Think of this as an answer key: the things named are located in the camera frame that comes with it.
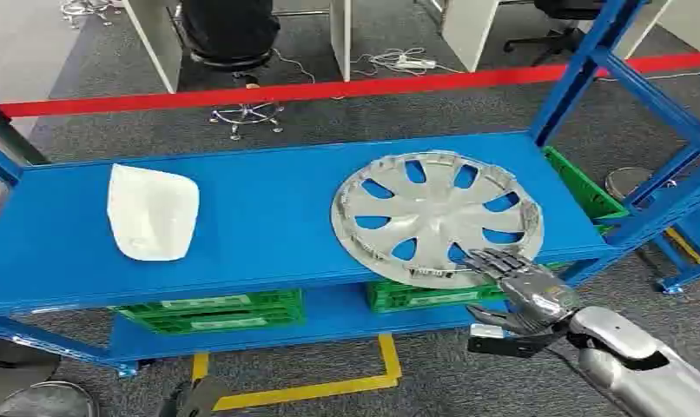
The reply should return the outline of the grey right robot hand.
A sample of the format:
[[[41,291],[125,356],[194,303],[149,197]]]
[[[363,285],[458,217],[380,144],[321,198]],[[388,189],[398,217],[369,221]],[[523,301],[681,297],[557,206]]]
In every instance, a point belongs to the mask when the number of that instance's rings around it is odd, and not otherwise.
[[[540,334],[583,308],[577,292],[552,271],[524,256],[497,249],[472,249],[461,261],[471,271],[493,279],[513,305],[508,313],[471,304],[469,313],[486,325],[514,334]]]

